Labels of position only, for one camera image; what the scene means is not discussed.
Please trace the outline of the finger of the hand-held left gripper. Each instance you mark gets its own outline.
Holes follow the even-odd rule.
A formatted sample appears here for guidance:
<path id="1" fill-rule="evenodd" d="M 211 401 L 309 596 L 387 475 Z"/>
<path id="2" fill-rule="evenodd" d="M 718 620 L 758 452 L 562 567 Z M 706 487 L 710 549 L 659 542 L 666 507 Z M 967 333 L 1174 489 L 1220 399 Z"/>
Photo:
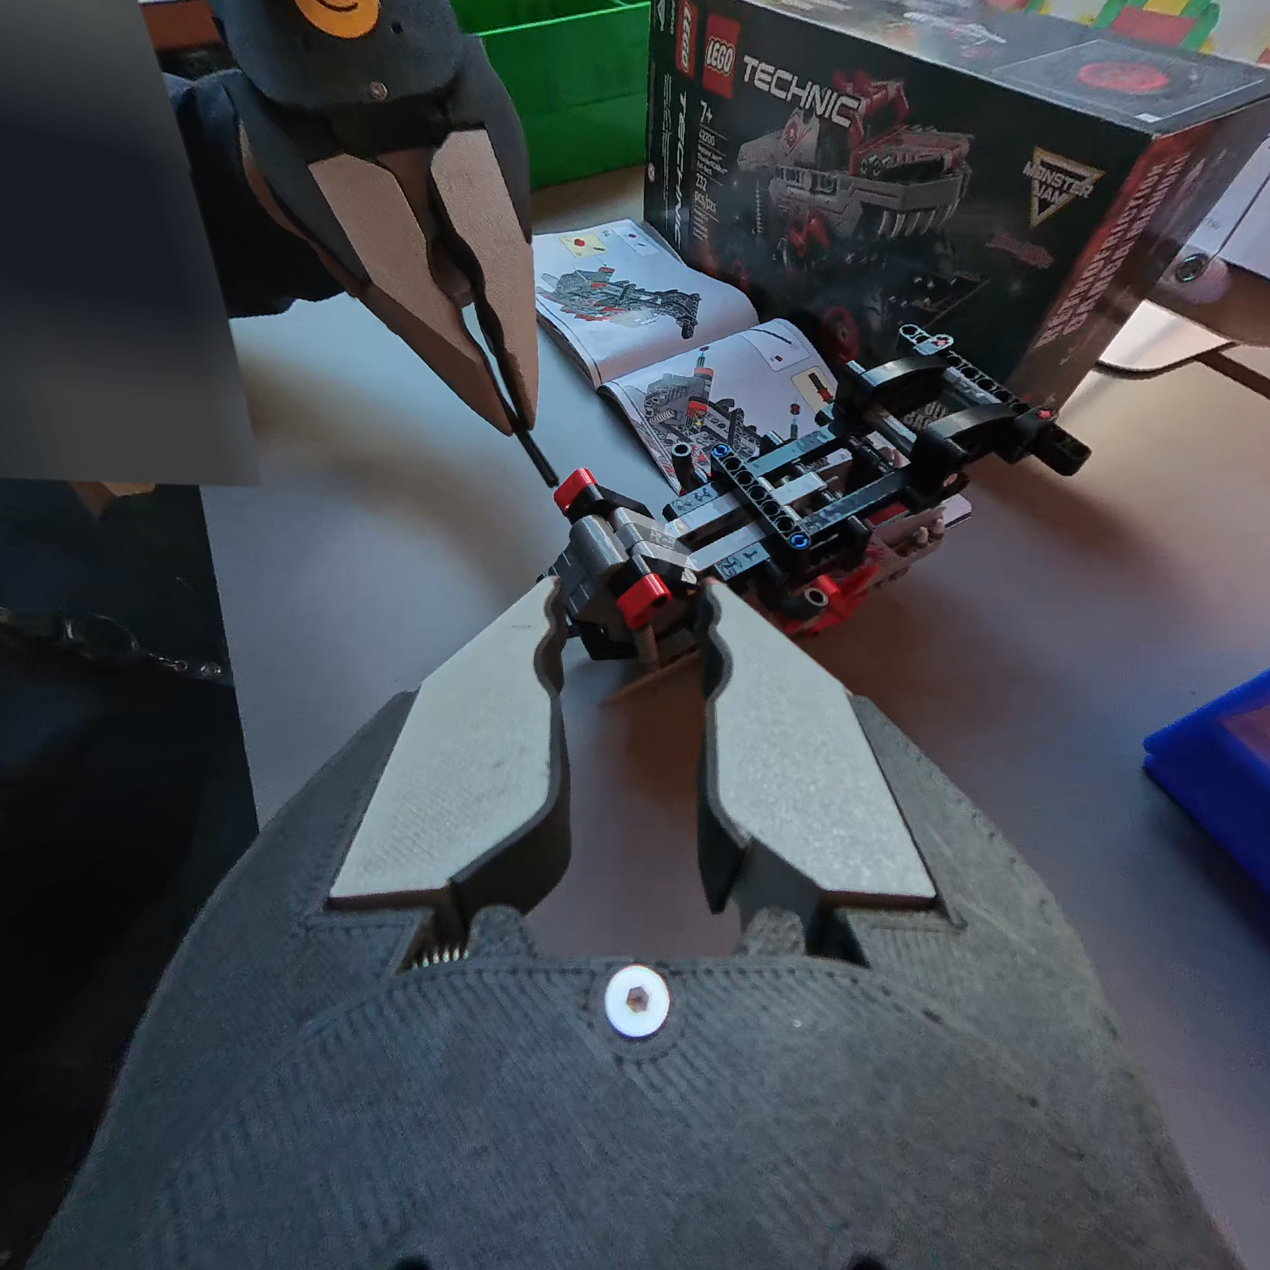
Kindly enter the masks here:
<path id="1" fill-rule="evenodd" d="M 438 286 L 406 195 L 384 167 L 335 154 L 309 165 L 367 280 L 359 303 L 500 434 L 514 427 L 494 372 L 456 303 Z"/>
<path id="2" fill-rule="evenodd" d="M 486 133 L 449 135 L 432 159 L 430 185 L 509 393 L 512 419 L 530 430 L 538 399 L 532 247 Z"/>

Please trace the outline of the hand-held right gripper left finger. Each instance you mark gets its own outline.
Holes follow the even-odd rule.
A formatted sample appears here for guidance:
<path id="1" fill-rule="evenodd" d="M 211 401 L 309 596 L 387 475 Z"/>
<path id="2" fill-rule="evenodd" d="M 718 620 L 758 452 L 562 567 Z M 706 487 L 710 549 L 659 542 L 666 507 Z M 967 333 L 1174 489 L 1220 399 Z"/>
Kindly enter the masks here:
<path id="1" fill-rule="evenodd" d="M 418 687 L 335 876 L 335 910 L 532 912 L 570 861 L 560 582 Z"/>

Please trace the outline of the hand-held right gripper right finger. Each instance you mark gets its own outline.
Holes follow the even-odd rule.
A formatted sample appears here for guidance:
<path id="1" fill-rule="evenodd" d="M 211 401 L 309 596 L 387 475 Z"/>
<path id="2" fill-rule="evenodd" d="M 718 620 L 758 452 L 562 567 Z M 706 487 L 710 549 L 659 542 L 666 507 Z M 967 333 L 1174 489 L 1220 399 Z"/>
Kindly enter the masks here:
<path id="1" fill-rule="evenodd" d="M 848 690 L 722 584 L 701 594 L 697 865 L 721 913 L 926 909 L 937 888 Z"/>

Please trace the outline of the black lego axle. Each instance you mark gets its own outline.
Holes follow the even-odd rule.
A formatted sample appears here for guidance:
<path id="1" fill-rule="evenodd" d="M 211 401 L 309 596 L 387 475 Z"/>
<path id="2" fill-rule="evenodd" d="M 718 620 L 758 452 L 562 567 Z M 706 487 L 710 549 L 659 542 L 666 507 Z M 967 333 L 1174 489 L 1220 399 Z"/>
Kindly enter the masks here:
<path id="1" fill-rule="evenodd" d="M 536 473 L 542 478 L 547 489 L 559 487 L 560 478 L 557 472 L 547 455 L 539 449 L 532 430 L 521 419 L 512 421 L 512 436 L 527 455 Z"/>

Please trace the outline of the black grey lego truck model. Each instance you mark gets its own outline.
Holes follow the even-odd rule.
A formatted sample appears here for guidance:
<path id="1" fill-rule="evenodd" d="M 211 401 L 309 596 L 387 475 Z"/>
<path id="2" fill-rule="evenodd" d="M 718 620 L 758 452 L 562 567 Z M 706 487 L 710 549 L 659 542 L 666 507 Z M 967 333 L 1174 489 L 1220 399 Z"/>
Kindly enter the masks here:
<path id="1" fill-rule="evenodd" d="M 970 466 L 990 455 L 1068 478 L 1090 449 L 1055 407 L 1023 401 L 951 336 L 904 324 L 895 359 L 846 363 L 810 434 L 766 434 L 751 458 L 721 443 L 707 473 L 678 443 L 680 492 L 659 514 L 597 483 L 547 570 L 560 582 L 565 635 L 595 661 L 647 672 L 684 661 L 710 582 L 790 638 L 831 629 L 943 546 L 970 514 Z"/>

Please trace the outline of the person's left forearm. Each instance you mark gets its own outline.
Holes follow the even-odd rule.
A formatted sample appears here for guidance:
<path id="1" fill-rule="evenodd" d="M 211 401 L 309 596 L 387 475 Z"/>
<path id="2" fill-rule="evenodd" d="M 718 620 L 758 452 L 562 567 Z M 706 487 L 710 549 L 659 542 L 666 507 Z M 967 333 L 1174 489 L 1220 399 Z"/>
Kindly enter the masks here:
<path id="1" fill-rule="evenodd" d="M 285 313 L 341 292 L 312 248 L 269 213 L 243 159 L 240 120 L 214 76 L 163 74 L 226 316 Z"/>

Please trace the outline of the black toy set box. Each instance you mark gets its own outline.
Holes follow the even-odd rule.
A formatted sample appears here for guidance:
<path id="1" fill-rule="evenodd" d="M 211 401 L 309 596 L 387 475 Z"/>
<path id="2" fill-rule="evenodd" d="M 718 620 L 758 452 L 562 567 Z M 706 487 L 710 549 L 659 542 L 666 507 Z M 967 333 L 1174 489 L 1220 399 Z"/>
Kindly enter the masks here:
<path id="1" fill-rule="evenodd" d="M 914 325 L 1058 405 L 1266 138 L 1220 5 L 1091 8 L 651 3 L 644 218 L 836 368 Z"/>

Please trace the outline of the green plastic bin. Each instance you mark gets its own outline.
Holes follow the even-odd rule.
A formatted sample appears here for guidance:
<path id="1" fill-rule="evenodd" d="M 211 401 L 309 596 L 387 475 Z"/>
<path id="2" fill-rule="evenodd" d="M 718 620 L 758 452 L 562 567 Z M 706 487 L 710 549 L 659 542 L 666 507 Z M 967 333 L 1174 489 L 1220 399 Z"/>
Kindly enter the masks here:
<path id="1" fill-rule="evenodd" d="M 518 112 L 533 191 L 645 159 L 650 5 L 455 3 Z"/>

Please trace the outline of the open instruction booklet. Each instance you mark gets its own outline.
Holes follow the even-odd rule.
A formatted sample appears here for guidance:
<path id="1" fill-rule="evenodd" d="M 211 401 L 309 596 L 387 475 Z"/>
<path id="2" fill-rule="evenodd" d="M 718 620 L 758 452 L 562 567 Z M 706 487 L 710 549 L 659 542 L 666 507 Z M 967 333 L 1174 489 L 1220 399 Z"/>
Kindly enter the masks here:
<path id="1" fill-rule="evenodd" d="M 541 325 L 639 437 L 672 493 L 672 448 L 698 472 L 724 443 L 810 434 L 836 378 L 787 321 L 760 322 L 734 286 L 692 269 L 650 227 L 616 219 L 532 241 Z"/>

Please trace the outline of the blue plastic bin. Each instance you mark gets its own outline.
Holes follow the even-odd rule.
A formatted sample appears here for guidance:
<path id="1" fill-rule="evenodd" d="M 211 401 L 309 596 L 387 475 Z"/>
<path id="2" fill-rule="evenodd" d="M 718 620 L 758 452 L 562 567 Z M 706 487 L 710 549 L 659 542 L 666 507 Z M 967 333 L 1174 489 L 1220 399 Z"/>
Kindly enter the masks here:
<path id="1" fill-rule="evenodd" d="M 1268 672 L 1143 741 L 1143 768 L 1268 892 Z"/>

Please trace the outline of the white stand base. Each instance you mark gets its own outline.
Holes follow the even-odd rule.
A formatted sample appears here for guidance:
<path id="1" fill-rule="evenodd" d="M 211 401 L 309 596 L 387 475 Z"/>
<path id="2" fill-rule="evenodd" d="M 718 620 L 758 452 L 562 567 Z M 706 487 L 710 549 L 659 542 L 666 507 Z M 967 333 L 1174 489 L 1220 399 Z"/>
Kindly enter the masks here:
<path id="1" fill-rule="evenodd" d="M 1124 380 L 1155 378 L 1236 346 L 1238 342 L 1146 300 L 1117 331 L 1093 369 Z"/>

